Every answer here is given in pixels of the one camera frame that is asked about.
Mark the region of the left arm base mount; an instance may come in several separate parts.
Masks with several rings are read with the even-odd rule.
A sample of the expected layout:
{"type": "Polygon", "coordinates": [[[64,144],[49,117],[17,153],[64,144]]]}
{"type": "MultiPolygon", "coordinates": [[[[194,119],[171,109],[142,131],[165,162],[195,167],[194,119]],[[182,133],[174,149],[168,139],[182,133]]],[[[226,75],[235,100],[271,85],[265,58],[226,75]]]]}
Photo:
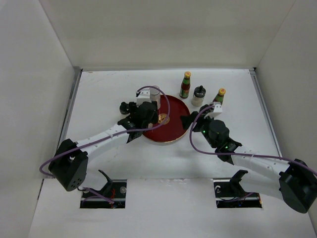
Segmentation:
{"type": "Polygon", "coordinates": [[[81,209],[124,209],[126,205],[127,180],[112,180],[105,172],[99,172],[106,179],[100,190],[94,192],[78,188],[82,192],[81,209]]]}

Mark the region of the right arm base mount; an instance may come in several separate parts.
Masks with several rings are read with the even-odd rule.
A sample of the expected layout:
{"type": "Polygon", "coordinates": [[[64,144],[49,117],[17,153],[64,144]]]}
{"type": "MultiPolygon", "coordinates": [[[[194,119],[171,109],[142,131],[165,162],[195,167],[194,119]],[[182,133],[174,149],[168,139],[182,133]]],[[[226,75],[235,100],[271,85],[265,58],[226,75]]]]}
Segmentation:
{"type": "Polygon", "coordinates": [[[240,185],[236,188],[229,179],[213,181],[217,208],[262,208],[258,193],[245,192],[240,185]]]}

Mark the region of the small black-capped powder bottle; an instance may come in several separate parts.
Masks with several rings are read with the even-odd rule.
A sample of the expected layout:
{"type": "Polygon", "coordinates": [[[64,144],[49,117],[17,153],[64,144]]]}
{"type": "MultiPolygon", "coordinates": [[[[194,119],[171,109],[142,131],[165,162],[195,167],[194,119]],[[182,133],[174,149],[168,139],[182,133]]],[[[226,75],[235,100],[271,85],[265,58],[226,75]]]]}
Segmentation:
{"type": "Polygon", "coordinates": [[[129,104],[126,102],[122,102],[119,106],[119,111],[122,115],[128,115],[130,113],[129,104]]]}

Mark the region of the white bead jar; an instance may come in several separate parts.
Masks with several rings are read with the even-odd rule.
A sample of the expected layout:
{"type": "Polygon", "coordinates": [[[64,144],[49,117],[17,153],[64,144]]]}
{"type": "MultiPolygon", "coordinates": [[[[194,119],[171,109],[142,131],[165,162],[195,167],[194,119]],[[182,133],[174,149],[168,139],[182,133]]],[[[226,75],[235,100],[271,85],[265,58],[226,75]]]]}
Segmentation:
{"type": "Polygon", "coordinates": [[[160,91],[158,86],[154,85],[150,88],[150,99],[152,102],[156,102],[157,109],[160,109],[160,91]]]}

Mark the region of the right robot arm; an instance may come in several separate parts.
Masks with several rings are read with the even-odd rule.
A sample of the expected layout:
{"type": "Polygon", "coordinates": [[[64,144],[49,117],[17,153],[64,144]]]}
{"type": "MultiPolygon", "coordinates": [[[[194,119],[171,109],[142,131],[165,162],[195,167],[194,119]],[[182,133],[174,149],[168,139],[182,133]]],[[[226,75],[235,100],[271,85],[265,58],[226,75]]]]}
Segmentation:
{"type": "Polygon", "coordinates": [[[283,200],[290,208],[307,213],[317,198],[317,173],[304,161],[260,155],[230,138],[221,120],[210,116],[215,107],[204,105],[200,111],[181,116],[184,129],[199,132],[221,161],[242,167],[230,179],[230,191],[243,197],[250,192],[283,200]]]}

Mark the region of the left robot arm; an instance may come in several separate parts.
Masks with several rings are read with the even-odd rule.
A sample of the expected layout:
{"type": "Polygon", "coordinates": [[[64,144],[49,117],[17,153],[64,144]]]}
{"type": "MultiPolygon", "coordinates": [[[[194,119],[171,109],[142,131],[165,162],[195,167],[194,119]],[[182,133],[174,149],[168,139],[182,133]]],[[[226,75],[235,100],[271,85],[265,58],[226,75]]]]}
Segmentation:
{"type": "Polygon", "coordinates": [[[60,144],[56,155],[63,156],[50,162],[49,171],[66,191],[88,187],[99,197],[109,196],[109,178],[102,171],[88,171],[88,164],[113,147],[139,138],[143,134],[139,129],[158,122],[157,103],[154,102],[143,102],[139,106],[123,102],[120,111],[127,117],[110,129],[78,142],[67,139],[60,144]]]}

